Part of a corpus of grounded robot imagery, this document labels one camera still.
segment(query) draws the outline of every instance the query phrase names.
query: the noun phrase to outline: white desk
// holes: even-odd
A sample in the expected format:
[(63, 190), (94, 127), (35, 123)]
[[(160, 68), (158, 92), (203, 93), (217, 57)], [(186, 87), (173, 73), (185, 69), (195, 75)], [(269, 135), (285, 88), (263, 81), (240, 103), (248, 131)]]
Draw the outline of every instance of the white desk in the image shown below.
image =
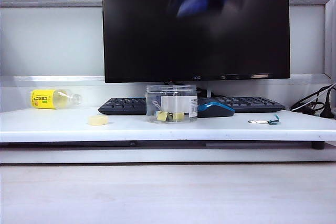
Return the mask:
[[(249, 124), (267, 120), (273, 113), (235, 114), (228, 118), (198, 119), (192, 123), (156, 124), (145, 116), (110, 116), (109, 124), (91, 126), (88, 116), (97, 108), (75, 110), (27, 109), (1, 114), (2, 143), (60, 143), (87, 141), (336, 141), (336, 121), (281, 111), (277, 125)], [(96, 162), (204, 162), (204, 161), (331, 161), (335, 150), (312, 150), (306, 144), (248, 148), (3, 148), (1, 162), (96, 163)]]
[(5, 224), (335, 224), (336, 163), (0, 166)]

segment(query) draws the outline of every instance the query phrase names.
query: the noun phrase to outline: tape roll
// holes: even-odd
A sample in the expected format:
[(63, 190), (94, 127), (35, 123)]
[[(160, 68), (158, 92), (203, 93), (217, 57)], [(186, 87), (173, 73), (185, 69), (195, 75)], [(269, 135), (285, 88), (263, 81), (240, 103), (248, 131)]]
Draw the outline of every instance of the tape roll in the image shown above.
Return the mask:
[(89, 117), (90, 125), (104, 125), (109, 122), (109, 117), (107, 115), (93, 115)]

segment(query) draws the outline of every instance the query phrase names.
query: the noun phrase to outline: yellow bottle label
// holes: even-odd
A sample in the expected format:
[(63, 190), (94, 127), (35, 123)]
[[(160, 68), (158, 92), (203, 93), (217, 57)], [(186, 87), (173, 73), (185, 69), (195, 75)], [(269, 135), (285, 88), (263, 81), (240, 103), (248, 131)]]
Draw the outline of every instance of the yellow bottle label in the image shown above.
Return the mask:
[(54, 91), (51, 89), (36, 89), (30, 95), (31, 105), (40, 109), (54, 109), (53, 96)]

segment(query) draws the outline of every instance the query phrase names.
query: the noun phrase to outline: wireless mouse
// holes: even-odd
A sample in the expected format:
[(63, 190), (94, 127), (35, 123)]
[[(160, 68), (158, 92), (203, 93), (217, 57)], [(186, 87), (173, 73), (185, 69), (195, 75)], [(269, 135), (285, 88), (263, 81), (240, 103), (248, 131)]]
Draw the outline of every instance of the wireless mouse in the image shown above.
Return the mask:
[(218, 118), (233, 116), (235, 110), (212, 98), (198, 99), (198, 118)]

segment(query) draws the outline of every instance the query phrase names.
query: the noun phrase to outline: white label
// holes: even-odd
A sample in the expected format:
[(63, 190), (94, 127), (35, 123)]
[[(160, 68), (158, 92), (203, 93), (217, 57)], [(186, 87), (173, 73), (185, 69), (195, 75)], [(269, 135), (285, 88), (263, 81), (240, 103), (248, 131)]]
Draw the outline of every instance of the white label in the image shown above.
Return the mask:
[(193, 118), (195, 116), (197, 116), (197, 108), (198, 108), (198, 104), (197, 104), (197, 97), (192, 97), (190, 100), (190, 110), (189, 110), (189, 117)]
[(197, 116), (197, 96), (161, 97), (161, 109), (168, 113), (188, 113), (190, 118)]

